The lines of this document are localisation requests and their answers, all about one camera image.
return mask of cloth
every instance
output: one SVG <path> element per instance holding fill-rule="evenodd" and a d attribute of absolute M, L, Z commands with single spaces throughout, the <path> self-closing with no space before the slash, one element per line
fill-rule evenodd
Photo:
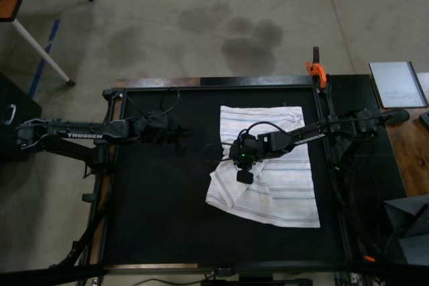
<path fill-rule="evenodd" d="M 233 143 L 242 129 L 259 121 L 272 122 L 285 131 L 304 126 L 301 107 L 236 109 L 221 107 L 221 142 Z M 250 134 L 277 131 L 258 125 Z M 224 159 L 229 145 L 223 145 Z M 220 162 L 210 174 L 206 203 L 236 216 L 280 227 L 319 228 L 307 144 L 278 159 L 264 160 L 252 167 L 253 183 L 237 181 L 232 161 Z"/>

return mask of black mat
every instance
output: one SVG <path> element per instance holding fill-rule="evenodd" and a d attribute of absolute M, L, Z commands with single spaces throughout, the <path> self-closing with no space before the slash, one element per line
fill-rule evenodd
<path fill-rule="evenodd" d="M 129 95 L 142 110 L 150 111 L 158 107 L 161 93 Z M 203 162 L 200 152 L 205 144 L 219 142 L 220 106 L 284 103 L 302 106 L 307 124 L 317 121 L 310 89 L 182 91 L 174 114 L 194 131 L 185 158 L 177 158 L 170 146 L 132 145 L 119 150 L 105 263 L 341 261 L 341 239 L 321 141 L 309 144 L 321 228 L 278 228 L 227 214 L 204 202 L 209 173 L 216 165 Z M 135 114 L 127 105 L 125 117 Z"/>

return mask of blue tape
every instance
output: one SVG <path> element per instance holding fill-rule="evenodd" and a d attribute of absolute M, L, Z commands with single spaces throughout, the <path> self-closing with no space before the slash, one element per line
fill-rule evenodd
<path fill-rule="evenodd" d="M 45 52 L 49 54 L 51 48 L 52 48 L 52 41 L 55 38 L 56 32 L 58 31 L 58 28 L 60 27 L 60 21 L 61 19 L 55 19 L 54 25 L 51 29 L 51 34 L 49 35 L 49 45 L 45 48 Z M 34 94 L 36 93 L 40 78 L 42 77 L 43 69 L 45 67 L 46 61 L 42 58 L 38 64 L 38 67 L 36 69 L 36 73 L 34 74 L 32 85 L 29 88 L 28 95 L 33 98 Z"/>
<path fill-rule="evenodd" d="M 52 47 L 52 44 L 49 44 L 48 47 L 45 48 L 45 52 L 47 52 L 49 54 L 51 47 Z M 33 98 L 34 94 L 36 93 L 36 89 L 38 87 L 40 78 L 42 77 L 42 72 L 43 72 L 43 69 L 45 67 L 45 64 L 46 64 L 46 61 L 42 58 L 39 62 L 36 73 L 34 74 L 32 85 L 29 88 L 28 95 L 31 98 Z"/>
<path fill-rule="evenodd" d="M 58 27 L 60 27 L 60 20 L 61 19 L 55 19 L 54 26 L 52 27 L 51 34 L 49 35 L 50 42 L 53 41 L 55 38 L 56 32 L 58 31 Z"/>

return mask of orange clamp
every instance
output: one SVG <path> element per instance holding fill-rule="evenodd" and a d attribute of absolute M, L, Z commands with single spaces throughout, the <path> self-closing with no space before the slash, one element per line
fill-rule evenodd
<path fill-rule="evenodd" d="M 319 63 L 319 47 L 313 47 L 313 64 L 310 62 L 306 63 L 307 71 L 311 76 L 319 76 L 320 88 L 326 87 L 327 79 L 324 67 Z"/>

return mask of paper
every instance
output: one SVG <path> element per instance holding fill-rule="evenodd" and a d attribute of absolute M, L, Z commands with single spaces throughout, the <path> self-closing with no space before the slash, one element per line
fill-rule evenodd
<path fill-rule="evenodd" d="M 419 107 L 426 101 L 407 62 L 370 63 L 383 107 Z"/>

